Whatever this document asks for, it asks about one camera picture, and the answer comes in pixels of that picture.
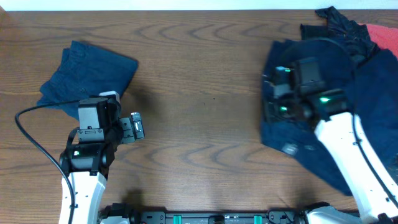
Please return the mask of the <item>dark navy shorts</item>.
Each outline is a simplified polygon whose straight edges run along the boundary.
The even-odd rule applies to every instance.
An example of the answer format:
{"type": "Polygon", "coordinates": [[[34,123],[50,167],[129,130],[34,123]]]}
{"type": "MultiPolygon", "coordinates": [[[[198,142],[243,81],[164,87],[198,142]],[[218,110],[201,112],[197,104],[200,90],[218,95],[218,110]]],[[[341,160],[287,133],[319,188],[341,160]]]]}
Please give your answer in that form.
{"type": "MultiPolygon", "coordinates": [[[[356,106],[364,132],[383,165],[397,177],[397,57],[389,49],[376,52],[343,86],[356,106]]],[[[263,145],[287,153],[304,168],[345,196],[352,193],[327,149],[307,124],[261,121],[263,145]]]]}

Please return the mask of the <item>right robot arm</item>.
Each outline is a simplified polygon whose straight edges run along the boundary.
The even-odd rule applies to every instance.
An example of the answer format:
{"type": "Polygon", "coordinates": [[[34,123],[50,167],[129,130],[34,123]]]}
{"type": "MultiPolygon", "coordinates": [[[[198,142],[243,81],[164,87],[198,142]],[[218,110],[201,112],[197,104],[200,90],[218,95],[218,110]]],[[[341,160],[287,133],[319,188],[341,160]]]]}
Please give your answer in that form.
{"type": "Polygon", "coordinates": [[[397,184],[349,110],[342,89],[332,88],[318,60],[306,58],[278,66],[265,76],[273,92],[264,101],[267,121],[304,121],[326,147],[353,194],[357,215],[327,203],[311,205],[295,223],[397,223],[397,184]]]}

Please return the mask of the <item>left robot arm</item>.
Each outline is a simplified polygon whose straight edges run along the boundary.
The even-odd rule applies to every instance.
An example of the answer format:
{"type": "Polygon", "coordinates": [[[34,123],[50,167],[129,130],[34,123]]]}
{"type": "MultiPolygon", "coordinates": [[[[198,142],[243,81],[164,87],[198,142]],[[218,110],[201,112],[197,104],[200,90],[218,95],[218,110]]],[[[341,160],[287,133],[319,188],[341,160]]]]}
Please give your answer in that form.
{"type": "Polygon", "coordinates": [[[68,137],[60,155],[62,208],[60,223],[134,223],[138,217],[120,205],[108,206],[99,216],[109,168],[119,145],[144,139],[139,113],[122,118],[115,91],[80,100],[79,126],[68,137]]]}

